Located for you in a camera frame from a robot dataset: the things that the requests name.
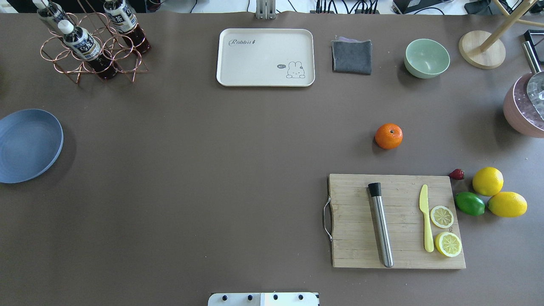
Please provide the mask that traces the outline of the orange mandarin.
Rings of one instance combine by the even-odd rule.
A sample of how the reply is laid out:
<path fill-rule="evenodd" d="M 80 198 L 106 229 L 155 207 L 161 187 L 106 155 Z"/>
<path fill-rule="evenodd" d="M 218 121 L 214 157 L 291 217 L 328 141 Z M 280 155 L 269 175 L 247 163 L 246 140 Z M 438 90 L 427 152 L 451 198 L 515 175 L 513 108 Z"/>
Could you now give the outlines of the orange mandarin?
<path fill-rule="evenodd" d="M 383 149 L 394 149 L 402 143 L 403 131 L 393 123 L 383 124 L 374 135 L 376 144 Z"/>

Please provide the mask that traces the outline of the blue plate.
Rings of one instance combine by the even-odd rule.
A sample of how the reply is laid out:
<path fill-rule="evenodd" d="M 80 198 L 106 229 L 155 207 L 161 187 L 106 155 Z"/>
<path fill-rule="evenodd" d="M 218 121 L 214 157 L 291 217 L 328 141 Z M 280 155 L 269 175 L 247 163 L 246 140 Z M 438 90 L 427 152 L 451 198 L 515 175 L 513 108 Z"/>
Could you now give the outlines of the blue plate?
<path fill-rule="evenodd" d="M 45 110 L 11 113 L 0 121 L 0 182 L 20 183 L 44 173 L 64 143 L 60 121 Z"/>

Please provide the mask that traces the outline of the cream rabbit tray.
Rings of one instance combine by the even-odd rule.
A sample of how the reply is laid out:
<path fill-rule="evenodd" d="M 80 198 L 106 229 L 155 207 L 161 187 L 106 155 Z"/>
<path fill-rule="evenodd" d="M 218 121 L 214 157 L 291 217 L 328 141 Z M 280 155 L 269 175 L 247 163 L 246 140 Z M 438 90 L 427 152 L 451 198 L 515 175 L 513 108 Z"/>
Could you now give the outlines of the cream rabbit tray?
<path fill-rule="evenodd" d="M 228 28 L 219 36 L 216 80 L 223 86 L 307 87 L 315 81 L 306 29 Z"/>

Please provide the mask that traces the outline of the bamboo cutting board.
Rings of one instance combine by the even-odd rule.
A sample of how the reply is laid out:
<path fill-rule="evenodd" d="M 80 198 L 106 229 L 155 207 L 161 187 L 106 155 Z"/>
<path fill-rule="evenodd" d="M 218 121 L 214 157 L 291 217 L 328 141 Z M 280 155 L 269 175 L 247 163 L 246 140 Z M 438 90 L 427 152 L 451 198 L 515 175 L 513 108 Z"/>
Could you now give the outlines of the bamboo cutting board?
<path fill-rule="evenodd" d="M 461 253 L 455 257 L 424 249 L 424 216 L 419 209 L 423 185 L 429 208 L 449 208 L 456 216 L 451 181 L 447 176 L 383 176 L 330 174 L 328 194 L 332 217 L 332 265 L 336 268 L 383 269 L 368 185 L 381 184 L 395 269 L 464 269 Z"/>

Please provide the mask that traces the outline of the grey folded cloth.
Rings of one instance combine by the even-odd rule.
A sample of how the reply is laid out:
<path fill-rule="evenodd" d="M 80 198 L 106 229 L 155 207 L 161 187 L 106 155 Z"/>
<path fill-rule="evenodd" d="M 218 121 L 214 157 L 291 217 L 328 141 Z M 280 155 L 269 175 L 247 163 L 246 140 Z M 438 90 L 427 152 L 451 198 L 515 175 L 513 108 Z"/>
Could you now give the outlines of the grey folded cloth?
<path fill-rule="evenodd" d="M 371 40 L 336 37 L 331 41 L 333 71 L 371 75 L 372 47 Z"/>

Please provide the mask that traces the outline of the green bowl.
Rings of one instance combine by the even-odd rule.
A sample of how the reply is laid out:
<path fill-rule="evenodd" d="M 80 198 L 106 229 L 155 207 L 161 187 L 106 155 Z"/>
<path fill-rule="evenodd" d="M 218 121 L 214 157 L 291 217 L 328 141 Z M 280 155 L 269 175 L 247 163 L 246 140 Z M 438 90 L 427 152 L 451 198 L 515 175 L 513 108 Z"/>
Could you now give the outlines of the green bowl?
<path fill-rule="evenodd" d="M 404 64 L 414 77 L 434 78 L 447 70 L 450 62 L 446 48 L 434 40 L 414 40 L 405 50 Z"/>

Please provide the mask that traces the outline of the lemon slice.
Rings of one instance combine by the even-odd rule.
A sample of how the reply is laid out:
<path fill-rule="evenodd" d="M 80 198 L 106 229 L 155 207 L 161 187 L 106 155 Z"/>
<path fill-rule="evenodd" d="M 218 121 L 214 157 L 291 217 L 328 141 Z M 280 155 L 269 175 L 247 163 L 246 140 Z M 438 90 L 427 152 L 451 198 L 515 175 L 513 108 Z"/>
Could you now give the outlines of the lemon slice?
<path fill-rule="evenodd" d="M 449 208 L 439 205 L 431 209 L 430 221 L 439 228 L 447 229 L 454 224 L 454 215 Z"/>

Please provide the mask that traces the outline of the red strawberry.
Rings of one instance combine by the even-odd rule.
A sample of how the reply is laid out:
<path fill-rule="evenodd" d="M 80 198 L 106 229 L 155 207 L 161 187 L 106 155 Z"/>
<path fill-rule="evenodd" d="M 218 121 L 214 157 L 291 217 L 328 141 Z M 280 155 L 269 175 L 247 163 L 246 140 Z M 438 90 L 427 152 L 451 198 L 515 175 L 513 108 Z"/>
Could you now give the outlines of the red strawberry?
<path fill-rule="evenodd" d="M 464 180 L 465 172 L 462 169 L 457 168 L 450 172 L 448 176 L 453 180 Z"/>

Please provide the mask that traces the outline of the lemon half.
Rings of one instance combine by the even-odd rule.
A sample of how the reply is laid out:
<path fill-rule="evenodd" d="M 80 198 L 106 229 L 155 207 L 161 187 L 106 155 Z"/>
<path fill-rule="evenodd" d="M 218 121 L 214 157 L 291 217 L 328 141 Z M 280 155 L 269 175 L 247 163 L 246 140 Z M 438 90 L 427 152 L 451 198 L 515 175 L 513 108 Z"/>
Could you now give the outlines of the lemon half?
<path fill-rule="evenodd" d="M 441 232 L 435 237 L 435 247 L 444 256 L 455 257 L 462 251 L 461 239 L 452 232 Z"/>

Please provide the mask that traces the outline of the tea bottle lower middle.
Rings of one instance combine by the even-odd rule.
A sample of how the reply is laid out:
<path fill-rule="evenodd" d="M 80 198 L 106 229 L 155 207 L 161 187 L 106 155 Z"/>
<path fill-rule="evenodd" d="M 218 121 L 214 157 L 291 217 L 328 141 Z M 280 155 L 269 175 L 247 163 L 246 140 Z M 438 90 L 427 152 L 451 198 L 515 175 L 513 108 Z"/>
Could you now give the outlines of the tea bottle lower middle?
<path fill-rule="evenodd" d="M 133 53 L 145 54 L 151 49 L 136 15 L 125 0 L 106 0 L 103 8 L 113 27 L 125 41 L 125 45 L 133 48 Z"/>

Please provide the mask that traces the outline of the tea bottle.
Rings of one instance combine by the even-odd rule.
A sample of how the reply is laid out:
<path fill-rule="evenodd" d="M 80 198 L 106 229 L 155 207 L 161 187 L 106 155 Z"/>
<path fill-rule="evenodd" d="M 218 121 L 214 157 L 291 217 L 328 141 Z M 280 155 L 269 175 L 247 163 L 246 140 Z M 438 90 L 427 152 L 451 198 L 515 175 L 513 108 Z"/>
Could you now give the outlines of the tea bottle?
<path fill-rule="evenodd" d="M 70 23 L 73 23 L 63 8 L 55 2 L 48 0 L 33 0 L 33 4 L 37 8 L 39 18 L 50 31 L 59 31 L 58 23 L 62 20 L 68 20 Z"/>
<path fill-rule="evenodd" d="M 102 79 L 111 79 L 117 75 L 113 60 L 103 54 L 102 45 L 98 43 L 87 29 L 62 20 L 58 29 L 63 34 L 64 44 L 78 58 L 83 60 Z"/>
<path fill-rule="evenodd" d="M 145 54 L 151 49 L 136 15 L 125 0 L 106 0 L 103 8 L 113 27 L 125 41 L 125 45 L 133 48 L 133 53 Z"/>

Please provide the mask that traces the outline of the yellow lemon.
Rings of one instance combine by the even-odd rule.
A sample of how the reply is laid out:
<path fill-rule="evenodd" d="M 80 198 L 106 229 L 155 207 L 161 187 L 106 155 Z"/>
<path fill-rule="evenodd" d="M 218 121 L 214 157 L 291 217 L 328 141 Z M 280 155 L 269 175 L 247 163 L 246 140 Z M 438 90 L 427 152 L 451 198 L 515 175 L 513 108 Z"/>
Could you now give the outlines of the yellow lemon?
<path fill-rule="evenodd" d="M 528 204 L 518 193 L 499 192 L 488 200 L 487 208 L 497 216 L 515 218 L 526 213 Z"/>
<path fill-rule="evenodd" d="M 472 186 L 476 193 L 483 196 L 494 196 L 501 192 L 504 184 L 504 177 L 500 170 L 493 167 L 485 167 L 473 177 Z"/>

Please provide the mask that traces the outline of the pink bowl with ice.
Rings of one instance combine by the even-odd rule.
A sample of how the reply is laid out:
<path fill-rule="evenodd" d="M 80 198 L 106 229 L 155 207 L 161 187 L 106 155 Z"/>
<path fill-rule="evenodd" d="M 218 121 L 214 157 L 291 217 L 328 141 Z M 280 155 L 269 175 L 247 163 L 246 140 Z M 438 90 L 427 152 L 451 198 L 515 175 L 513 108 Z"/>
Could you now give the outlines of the pink bowl with ice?
<path fill-rule="evenodd" d="M 543 138 L 543 120 L 536 111 L 526 93 L 526 87 L 532 73 L 519 77 L 505 95 L 504 116 L 510 126 L 529 137 Z"/>

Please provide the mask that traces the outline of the tea bottle lower outer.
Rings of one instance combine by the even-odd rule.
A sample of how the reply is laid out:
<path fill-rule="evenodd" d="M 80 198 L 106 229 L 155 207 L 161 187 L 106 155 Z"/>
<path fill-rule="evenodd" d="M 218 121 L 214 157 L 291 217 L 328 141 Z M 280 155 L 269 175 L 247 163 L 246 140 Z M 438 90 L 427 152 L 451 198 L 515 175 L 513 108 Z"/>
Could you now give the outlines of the tea bottle lower outer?
<path fill-rule="evenodd" d="M 59 31 L 58 23 L 62 20 L 68 20 L 70 23 L 73 23 L 63 8 L 55 2 L 48 0 L 33 0 L 33 4 L 37 8 L 39 18 L 50 31 Z"/>

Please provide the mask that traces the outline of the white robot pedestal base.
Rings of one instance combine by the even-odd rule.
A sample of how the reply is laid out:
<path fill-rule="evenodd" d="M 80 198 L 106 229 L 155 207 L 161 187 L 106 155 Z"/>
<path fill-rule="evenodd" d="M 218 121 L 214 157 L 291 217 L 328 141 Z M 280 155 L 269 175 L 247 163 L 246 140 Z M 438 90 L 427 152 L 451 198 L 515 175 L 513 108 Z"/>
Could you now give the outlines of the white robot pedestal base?
<path fill-rule="evenodd" d="M 216 293 L 208 306 L 319 306 L 319 294 L 314 292 L 243 292 Z"/>

